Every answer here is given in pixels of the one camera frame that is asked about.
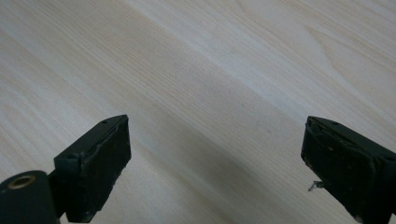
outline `black plastic part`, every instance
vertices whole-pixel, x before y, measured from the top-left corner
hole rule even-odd
[[[0,185],[0,223],[59,223],[46,173],[42,171],[21,173]]]
[[[308,117],[302,158],[355,220],[389,222],[395,211],[395,153],[342,124]]]
[[[90,222],[130,159],[126,115],[103,120],[59,154],[53,178],[64,189],[67,219]]]

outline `wooden table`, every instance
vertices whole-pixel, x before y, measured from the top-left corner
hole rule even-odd
[[[395,96],[394,0],[0,1],[0,179],[130,118],[92,223],[355,223],[307,192],[304,123],[395,150]]]

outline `wooden surface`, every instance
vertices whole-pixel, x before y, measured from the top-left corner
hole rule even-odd
[[[0,1],[0,179],[130,117],[92,223],[355,223],[307,192],[304,123],[395,150],[395,96],[394,0]]]

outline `light wood grain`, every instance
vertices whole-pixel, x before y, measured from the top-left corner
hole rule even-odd
[[[355,223],[307,192],[304,123],[395,150],[395,96],[392,0],[0,1],[0,179],[130,117],[92,223]]]

